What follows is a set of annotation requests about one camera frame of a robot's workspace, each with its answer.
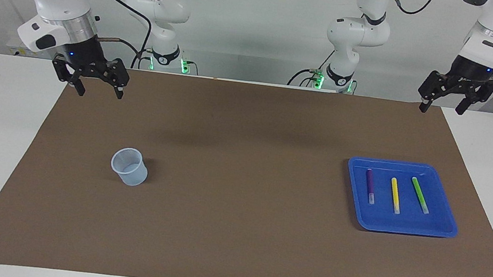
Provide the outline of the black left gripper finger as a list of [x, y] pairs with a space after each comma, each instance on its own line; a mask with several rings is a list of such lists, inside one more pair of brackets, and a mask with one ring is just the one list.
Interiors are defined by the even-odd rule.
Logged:
[[488, 101], [493, 94], [493, 79], [486, 81], [466, 79], [461, 81], [460, 87], [463, 90], [465, 98], [460, 101], [455, 111], [458, 115], [463, 115], [473, 104]]
[[422, 113], [426, 113], [436, 99], [446, 95], [447, 80], [448, 77], [446, 74], [439, 73], [438, 71], [429, 73], [428, 77], [426, 77], [425, 81], [418, 88], [418, 93], [420, 93], [422, 100], [419, 110]]

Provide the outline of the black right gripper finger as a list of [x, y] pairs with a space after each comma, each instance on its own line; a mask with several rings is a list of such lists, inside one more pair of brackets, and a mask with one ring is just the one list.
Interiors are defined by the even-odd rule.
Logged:
[[80, 79], [83, 68], [71, 65], [61, 55], [55, 55], [54, 59], [52, 59], [52, 64], [59, 81], [68, 83], [76, 90], [80, 97], [84, 96], [85, 86], [83, 86]]
[[103, 80], [114, 89], [117, 99], [122, 99], [124, 87], [128, 84], [130, 77], [121, 59], [114, 59], [105, 63]]

